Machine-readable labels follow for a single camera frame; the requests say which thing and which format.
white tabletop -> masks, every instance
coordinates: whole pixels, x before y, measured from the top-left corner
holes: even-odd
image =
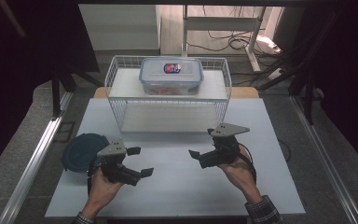
[[[304,214],[296,186],[284,160],[262,99],[230,100],[225,122],[250,128],[236,135],[252,152],[257,186],[281,214]],[[201,169],[188,150],[213,150],[206,133],[121,134],[106,99],[91,99],[78,134],[98,133],[109,140],[122,137],[126,147],[141,147],[140,155],[123,161],[140,172],[154,167],[152,176],[136,187],[125,185],[99,217],[246,216],[245,199],[216,167]],[[87,200],[86,174],[62,172],[46,217],[75,217]]]

plastic food container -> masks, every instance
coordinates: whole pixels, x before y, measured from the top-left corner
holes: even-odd
[[[196,95],[203,80],[198,59],[146,58],[139,80],[148,95]]]

white wire basket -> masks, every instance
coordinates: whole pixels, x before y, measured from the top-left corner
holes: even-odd
[[[197,95],[147,95],[139,80],[146,56],[115,56],[105,79],[106,95],[122,132],[206,132],[225,117],[231,77],[224,58],[197,58],[204,80]]]

